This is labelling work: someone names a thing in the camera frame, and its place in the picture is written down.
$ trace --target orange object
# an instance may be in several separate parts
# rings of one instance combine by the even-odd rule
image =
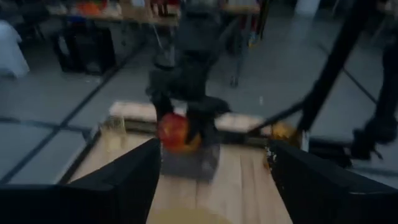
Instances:
[[[101,14],[100,6],[95,2],[77,3],[77,8],[80,13],[84,15],[98,15]]]
[[[189,122],[184,116],[175,113],[165,115],[159,122],[157,131],[163,146],[170,152],[192,152],[199,148],[201,141],[199,133],[190,143],[185,143],[189,131]]]

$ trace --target wooden board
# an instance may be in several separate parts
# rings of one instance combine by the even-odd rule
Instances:
[[[72,176],[78,179],[144,143],[151,136],[103,135]],[[263,152],[241,146],[222,146],[220,164],[211,184],[160,176],[148,223],[171,208],[206,210],[229,222],[291,223],[271,175],[262,164]]]
[[[174,111],[178,114],[185,114],[185,110],[182,108],[175,108]],[[118,118],[145,121],[148,123],[156,122],[156,111],[150,103],[117,101],[110,108],[109,114]],[[234,131],[239,133],[246,133],[262,122],[263,119],[261,117],[237,113],[226,113],[215,121],[216,127],[220,131]],[[271,127],[263,128],[262,133],[271,134]]]

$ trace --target black panel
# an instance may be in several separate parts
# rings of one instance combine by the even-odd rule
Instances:
[[[282,141],[268,157],[294,223],[398,223],[398,191]]]
[[[2,185],[0,223],[145,223],[159,147],[151,139],[69,185]]]

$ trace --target table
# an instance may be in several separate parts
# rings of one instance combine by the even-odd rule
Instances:
[[[176,17],[155,17],[150,16],[145,8],[136,8],[132,7],[128,4],[122,5],[122,13],[118,15],[76,15],[76,14],[67,14],[65,12],[60,11],[50,11],[53,16],[81,16],[89,20],[106,20],[106,21],[125,21],[125,22],[138,22],[141,24],[151,24],[153,26],[169,26],[169,27],[177,27],[178,26],[178,18]],[[251,22],[254,15],[260,13],[259,6],[230,6],[224,5],[223,10],[234,14],[239,17],[246,17],[246,24],[243,30],[243,38],[241,39],[240,46],[242,49],[238,54],[237,63],[236,63],[236,73],[231,76],[230,85],[232,87],[237,87],[239,77],[242,72],[242,68],[244,65],[244,59],[248,53],[248,41],[250,38],[251,32]],[[238,52],[238,38],[236,38],[235,44],[235,52]]]
[[[76,180],[122,156],[152,136],[128,134],[123,148],[119,137],[113,147],[100,138],[70,181]],[[262,164],[263,153],[242,146],[221,147],[220,164],[211,184],[178,177],[160,176],[148,223],[171,208],[205,209],[233,224],[292,223],[278,190]]]
[[[122,101],[115,102],[109,113],[111,117],[146,121],[154,121],[156,116],[150,104]],[[257,117],[226,114],[216,125],[219,129],[245,132],[260,122]],[[72,168],[69,182],[98,170],[153,137],[124,131],[103,132],[80,165]],[[199,213],[205,210],[233,224],[292,223],[271,173],[264,168],[264,152],[249,146],[221,145],[218,170],[210,184],[161,175],[148,223],[158,223],[158,216],[164,212],[181,209],[200,210]]]

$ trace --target floor stripe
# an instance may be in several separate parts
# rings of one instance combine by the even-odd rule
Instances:
[[[318,44],[317,46],[323,53],[327,55],[330,54],[328,49],[322,44]],[[365,89],[365,87],[363,87],[362,84],[360,84],[360,82],[357,81],[357,79],[354,76],[352,76],[352,74],[349,71],[347,71],[347,69],[345,69],[345,67],[343,67],[342,71],[373,103],[375,104],[377,103],[377,99],[373,97],[372,94],[370,94],[370,92],[367,91],[367,89]]]
[[[45,122],[45,121],[34,121],[34,120],[23,120],[23,119],[12,118],[12,117],[0,117],[0,124],[16,124],[16,125],[30,126],[30,127],[36,127],[36,128],[48,128],[48,129],[61,128],[62,130],[65,130],[65,131],[71,131],[71,132],[77,132],[77,133],[91,131],[91,128],[86,128],[86,127],[70,126],[70,125],[61,127],[57,123],[51,123],[51,122]]]
[[[129,61],[133,56],[137,55],[138,52],[145,46],[144,43],[138,44],[136,49],[133,49],[131,54],[129,54],[119,65],[111,68],[108,71],[103,81],[92,90],[84,99],[73,109],[68,116],[60,123],[59,127],[55,128],[49,135],[47,135],[41,142],[36,145],[24,158],[22,158],[17,165],[15,165],[4,177],[0,180],[0,184],[8,183],[19,171],[22,170],[24,166],[36,156],[61,130],[66,127],[68,123],[94,98],[94,96],[102,90],[109,81],[117,74],[117,72]]]

